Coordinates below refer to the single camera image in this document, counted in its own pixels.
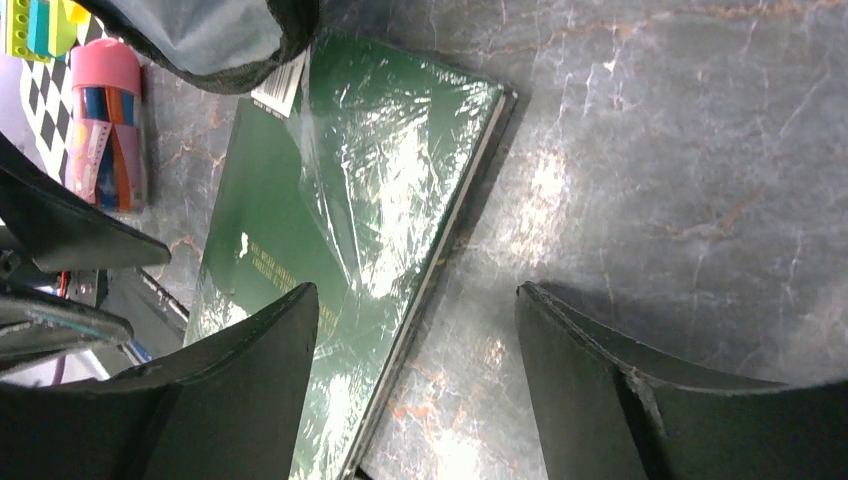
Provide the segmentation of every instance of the chessboard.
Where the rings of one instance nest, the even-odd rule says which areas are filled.
[[[77,43],[85,45],[104,37],[103,25],[92,17],[87,27],[79,29]],[[21,74],[24,115],[47,173],[59,183],[65,176],[73,131],[69,58],[65,55],[65,60],[50,63],[24,62]]]

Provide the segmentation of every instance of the white label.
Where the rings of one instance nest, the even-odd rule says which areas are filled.
[[[288,118],[291,115],[294,97],[300,85],[300,76],[303,74],[303,66],[308,56],[307,48],[297,58],[281,65],[269,75],[262,85],[250,92],[250,96],[266,108]]]

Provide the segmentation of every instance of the book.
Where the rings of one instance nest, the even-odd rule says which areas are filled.
[[[290,477],[332,479],[364,454],[515,97],[334,31],[302,70],[294,100],[278,102],[290,112],[238,105],[186,342],[315,283],[318,340]]]

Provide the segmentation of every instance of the marble tabletop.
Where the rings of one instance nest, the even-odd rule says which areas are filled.
[[[364,470],[545,478],[512,313],[526,280],[709,367],[848,371],[845,4],[330,0],[326,23],[521,96]],[[189,305],[237,99],[156,67],[146,95],[137,226],[171,247],[151,273]]]

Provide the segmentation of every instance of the yellow toy block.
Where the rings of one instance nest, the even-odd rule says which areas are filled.
[[[76,24],[84,24],[88,22],[91,14],[88,13],[88,10],[80,7],[72,0],[62,0],[62,3],[65,4],[65,15],[68,18],[68,21]]]
[[[61,57],[73,48],[76,41],[77,24],[68,21],[68,17],[65,15],[65,2],[51,2],[50,30],[47,37],[47,51],[54,57]]]
[[[50,63],[50,57],[38,55],[27,47],[29,0],[6,0],[6,11],[2,16],[6,33],[3,50],[7,55],[33,62]]]

